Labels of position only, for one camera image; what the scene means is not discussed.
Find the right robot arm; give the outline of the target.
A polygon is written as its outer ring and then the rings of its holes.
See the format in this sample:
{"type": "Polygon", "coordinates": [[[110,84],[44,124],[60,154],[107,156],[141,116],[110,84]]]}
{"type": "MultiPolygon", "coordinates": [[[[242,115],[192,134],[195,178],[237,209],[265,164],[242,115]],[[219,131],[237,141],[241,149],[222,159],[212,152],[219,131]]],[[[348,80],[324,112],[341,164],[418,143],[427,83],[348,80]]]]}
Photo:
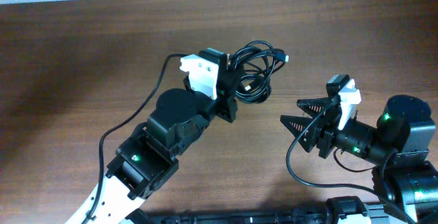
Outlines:
{"type": "Polygon", "coordinates": [[[306,117],[283,115],[280,122],[293,134],[306,152],[318,148],[327,158],[340,149],[372,163],[373,187],[356,184],[321,184],[289,174],[301,184],[315,188],[353,188],[369,192],[407,223],[437,222],[437,169],[426,158],[436,131],[429,105],[409,95],[388,99],[376,126],[357,120],[354,112],[342,107],[341,97],[299,99],[297,105],[306,117]]]}

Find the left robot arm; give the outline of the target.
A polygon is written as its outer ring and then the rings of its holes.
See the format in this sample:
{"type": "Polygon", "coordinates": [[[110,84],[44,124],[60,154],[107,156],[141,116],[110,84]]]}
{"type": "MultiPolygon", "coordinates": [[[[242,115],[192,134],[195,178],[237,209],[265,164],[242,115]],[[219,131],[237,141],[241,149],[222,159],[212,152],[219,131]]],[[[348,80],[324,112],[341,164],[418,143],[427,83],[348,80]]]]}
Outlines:
{"type": "Polygon", "coordinates": [[[69,223],[120,223],[137,210],[179,168],[177,156],[196,142],[215,117],[231,123],[236,118],[235,91],[243,70],[223,71],[218,98],[191,89],[163,92],[147,121],[117,149],[107,165],[102,185],[95,187],[69,223]]]}

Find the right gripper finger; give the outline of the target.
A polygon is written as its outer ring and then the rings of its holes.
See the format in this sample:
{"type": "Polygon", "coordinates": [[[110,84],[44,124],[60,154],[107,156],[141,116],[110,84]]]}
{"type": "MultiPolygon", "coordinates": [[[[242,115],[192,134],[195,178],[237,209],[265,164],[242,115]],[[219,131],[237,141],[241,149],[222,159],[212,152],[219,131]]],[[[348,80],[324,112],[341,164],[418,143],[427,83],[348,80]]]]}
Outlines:
{"type": "Polygon", "coordinates": [[[310,153],[315,147],[317,140],[315,137],[315,127],[318,123],[318,118],[281,115],[280,122],[295,138],[287,152],[291,153],[292,149],[297,144],[300,144],[307,153],[310,153]]]}
{"type": "Polygon", "coordinates": [[[315,118],[323,109],[333,104],[329,97],[315,98],[315,99],[299,99],[296,105],[311,118],[315,118]]]}

